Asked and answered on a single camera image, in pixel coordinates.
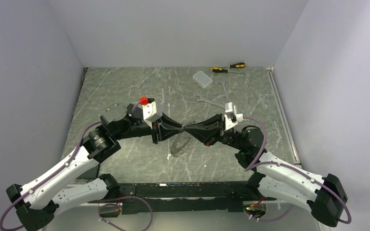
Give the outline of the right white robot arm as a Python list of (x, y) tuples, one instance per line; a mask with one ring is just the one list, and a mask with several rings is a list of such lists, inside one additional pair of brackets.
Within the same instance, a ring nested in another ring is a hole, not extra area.
[(267, 151), (267, 130), (257, 118), (238, 114), (231, 119), (218, 114), (185, 125), (184, 131), (206, 146), (220, 142), (238, 150), (238, 163), (245, 171), (253, 171), (246, 187), (252, 200), (261, 196), (280, 199), (308, 211), (329, 227), (352, 222), (340, 179), (333, 174), (322, 176), (303, 170)]

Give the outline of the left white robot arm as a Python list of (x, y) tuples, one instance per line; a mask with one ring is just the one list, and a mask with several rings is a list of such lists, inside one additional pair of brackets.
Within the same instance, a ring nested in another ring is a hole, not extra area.
[(22, 227), (37, 231), (80, 204), (115, 201), (121, 190), (110, 174), (74, 188), (68, 184), (116, 153), (121, 148), (119, 140), (151, 136), (153, 143), (158, 143), (182, 131), (183, 125), (165, 115), (156, 102), (111, 106), (98, 122), (85, 129), (74, 150), (58, 164), (27, 184), (7, 188)]

